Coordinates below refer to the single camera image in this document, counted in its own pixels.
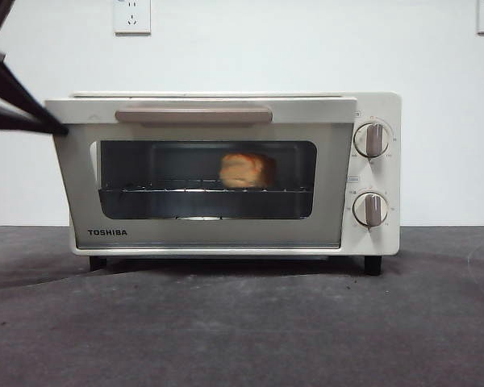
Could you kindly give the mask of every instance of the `oven foot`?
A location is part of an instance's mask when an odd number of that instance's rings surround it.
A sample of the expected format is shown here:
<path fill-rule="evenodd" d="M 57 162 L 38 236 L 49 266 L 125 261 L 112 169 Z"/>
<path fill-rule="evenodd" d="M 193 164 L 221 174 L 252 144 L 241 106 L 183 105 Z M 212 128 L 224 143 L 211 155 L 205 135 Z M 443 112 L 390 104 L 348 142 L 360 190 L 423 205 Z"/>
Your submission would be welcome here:
<path fill-rule="evenodd" d="M 90 271 L 94 272 L 101 268 L 105 268 L 107 265 L 107 258 L 102 258 L 101 256 L 91 256 L 90 257 Z"/>
<path fill-rule="evenodd" d="M 368 276 L 379 276 L 382 272 L 382 256 L 365 256 L 364 272 Z"/>

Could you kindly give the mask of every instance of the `oven knob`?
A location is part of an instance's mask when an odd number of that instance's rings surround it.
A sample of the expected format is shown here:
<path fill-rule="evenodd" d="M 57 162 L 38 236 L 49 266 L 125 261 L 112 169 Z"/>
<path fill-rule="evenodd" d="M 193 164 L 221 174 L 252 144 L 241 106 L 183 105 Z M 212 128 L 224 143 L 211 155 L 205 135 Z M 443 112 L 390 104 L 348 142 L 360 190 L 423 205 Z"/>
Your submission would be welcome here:
<path fill-rule="evenodd" d="M 387 202 L 378 193 L 363 193 L 353 203 L 353 214 L 367 227 L 380 226 L 387 217 Z"/>
<path fill-rule="evenodd" d="M 389 146 L 389 133 L 381 123 L 366 123 L 353 137 L 357 151 L 369 158 L 380 156 Z"/>

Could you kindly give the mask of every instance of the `bread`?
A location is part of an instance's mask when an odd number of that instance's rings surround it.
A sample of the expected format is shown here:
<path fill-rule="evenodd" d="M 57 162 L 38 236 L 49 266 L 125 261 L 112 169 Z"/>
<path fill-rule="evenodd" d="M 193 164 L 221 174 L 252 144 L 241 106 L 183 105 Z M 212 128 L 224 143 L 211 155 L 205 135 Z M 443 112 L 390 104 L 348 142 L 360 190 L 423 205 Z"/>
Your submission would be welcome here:
<path fill-rule="evenodd" d="M 269 187 L 274 183 L 276 161 L 254 153 L 228 153 L 221 161 L 220 180 L 228 188 Z"/>

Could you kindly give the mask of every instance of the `control knob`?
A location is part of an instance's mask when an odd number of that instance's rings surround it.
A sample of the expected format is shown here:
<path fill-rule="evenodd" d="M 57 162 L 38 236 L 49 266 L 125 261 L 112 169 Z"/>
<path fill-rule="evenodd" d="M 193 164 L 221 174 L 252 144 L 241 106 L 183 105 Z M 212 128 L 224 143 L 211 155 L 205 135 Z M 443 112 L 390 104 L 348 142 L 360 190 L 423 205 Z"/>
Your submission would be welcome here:
<path fill-rule="evenodd" d="M 387 202 L 378 193 L 363 193 L 353 203 L 353 214 L 366 227 L 380 226 L 387 217 Z"/>
<path fill-rule="evenodd" d="M 389 133 L 381 123 L 366 123 L 353 137 L 355 149 L 364 157 L 380 156 L 389 146 Z"/>

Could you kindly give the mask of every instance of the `glass window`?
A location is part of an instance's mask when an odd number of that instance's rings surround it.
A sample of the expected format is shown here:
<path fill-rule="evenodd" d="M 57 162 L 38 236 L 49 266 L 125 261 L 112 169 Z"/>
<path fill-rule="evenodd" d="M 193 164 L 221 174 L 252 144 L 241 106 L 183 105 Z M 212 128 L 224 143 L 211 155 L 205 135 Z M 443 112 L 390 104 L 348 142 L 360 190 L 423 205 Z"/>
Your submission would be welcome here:
<path fill-rule="evenodd" d="M 101 141 L 96 174 L 114 219 L 310 216 L 315 145 L 308 141 Z"/>

